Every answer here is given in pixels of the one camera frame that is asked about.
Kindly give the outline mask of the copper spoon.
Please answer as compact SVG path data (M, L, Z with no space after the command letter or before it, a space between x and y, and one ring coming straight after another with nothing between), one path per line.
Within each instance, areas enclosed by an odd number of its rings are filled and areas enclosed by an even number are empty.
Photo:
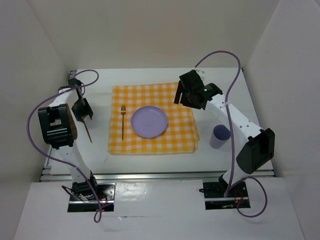
M90 143L93 143L93 142L92 142L91 135L90 135L90 132L89 132L89 129L88 129L87 124L86 124L86 122L85 122L85 119L82 118L82 119L81 119L81 122L82 122L83 125L84 125L85 131L86 131L86 133L87 133L87 136L88 136L88 138L89 138Z

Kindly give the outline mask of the copper fork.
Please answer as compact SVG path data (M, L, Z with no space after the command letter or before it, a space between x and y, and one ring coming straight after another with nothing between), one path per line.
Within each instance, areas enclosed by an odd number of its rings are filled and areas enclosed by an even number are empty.
M125 130L125 115L126 115L126 105L122 104L120 113L122 115L122 122L121 122L121 139L124 140L124 130Z

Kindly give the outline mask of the yellow white checkered cloth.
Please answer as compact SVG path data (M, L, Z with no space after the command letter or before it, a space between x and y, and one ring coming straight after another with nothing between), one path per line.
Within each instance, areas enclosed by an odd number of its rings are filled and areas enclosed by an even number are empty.
M192 153L200 139L191 108L175 104L176 82L117 85L112 90L108 151L114 155ZM122 140L121 105L125 104ZM166 130L155 138L137 135L131 127L133 113L144 106L162 109L168 117Z

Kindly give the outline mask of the lilac plastic plate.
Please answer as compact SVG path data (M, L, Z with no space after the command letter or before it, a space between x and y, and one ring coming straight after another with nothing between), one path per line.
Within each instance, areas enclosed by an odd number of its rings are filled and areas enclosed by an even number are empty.
M152 139L165 132L168 121L166 113L161 108L147 105L133 113L130 124L138 136Z

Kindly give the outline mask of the lilac plastic cup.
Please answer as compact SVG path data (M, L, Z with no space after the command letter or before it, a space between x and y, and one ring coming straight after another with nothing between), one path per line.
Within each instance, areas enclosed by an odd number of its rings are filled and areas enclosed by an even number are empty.
M225 125L219 124L213 128L209 144L212 148L219 149L230 137L230 130Z

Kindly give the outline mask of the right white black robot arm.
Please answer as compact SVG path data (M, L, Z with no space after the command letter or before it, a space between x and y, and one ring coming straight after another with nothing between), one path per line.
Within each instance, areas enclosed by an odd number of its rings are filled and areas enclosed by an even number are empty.
M219 177L218 190L230 196L236 184L250 176L274 157L275 133L263 129L226 100L215 84L204 84L195 70L179 77L175 104L203 109L229 127L231 133L231 167Z

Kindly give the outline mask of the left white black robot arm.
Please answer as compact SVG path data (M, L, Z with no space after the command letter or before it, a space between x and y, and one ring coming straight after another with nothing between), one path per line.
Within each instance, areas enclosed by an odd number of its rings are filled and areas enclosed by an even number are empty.
M94 113L83 97L83 90L65 92L83 85L76 78L69 79L68 85L59 88L60 95L47 107L39 108L37 114L44 142L57 150L71 174L72 188L67 192L71 196L91 201L99 195L99 187L79 152L75 121L84 123L85 117L92 118Z

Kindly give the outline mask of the front aluminium rail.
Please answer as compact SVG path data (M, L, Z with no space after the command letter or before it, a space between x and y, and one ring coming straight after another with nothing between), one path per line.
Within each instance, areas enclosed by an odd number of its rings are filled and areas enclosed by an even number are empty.
M203 180L218 179L223 174L222 171L205 172L165 172L165 173L108 173L95 174L99 182L107 181L158 181L158 180ZM43 170L40 182L66 182L71 181L69 174L50 174L48 170Z

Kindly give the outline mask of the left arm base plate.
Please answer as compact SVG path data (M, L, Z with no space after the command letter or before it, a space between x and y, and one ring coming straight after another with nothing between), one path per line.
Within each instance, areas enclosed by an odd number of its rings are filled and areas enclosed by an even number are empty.
M75 193L72 188L62 186L69 195L68 213L96 212L99 209L98 202L93 194L84 196ZM99 183L97 185L97 197L100 201L102 212L113 212L115 207L115 183Z

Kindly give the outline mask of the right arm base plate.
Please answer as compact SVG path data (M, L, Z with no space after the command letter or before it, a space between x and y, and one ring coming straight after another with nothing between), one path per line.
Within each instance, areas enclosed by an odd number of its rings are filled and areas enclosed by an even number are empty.
M224 197L224 191L220 189L218 182L203 182L202 188L198 190L204 196L206 210L226 210L239 208L250 208L250 200L247 186L244 182L230 190L227 197Z

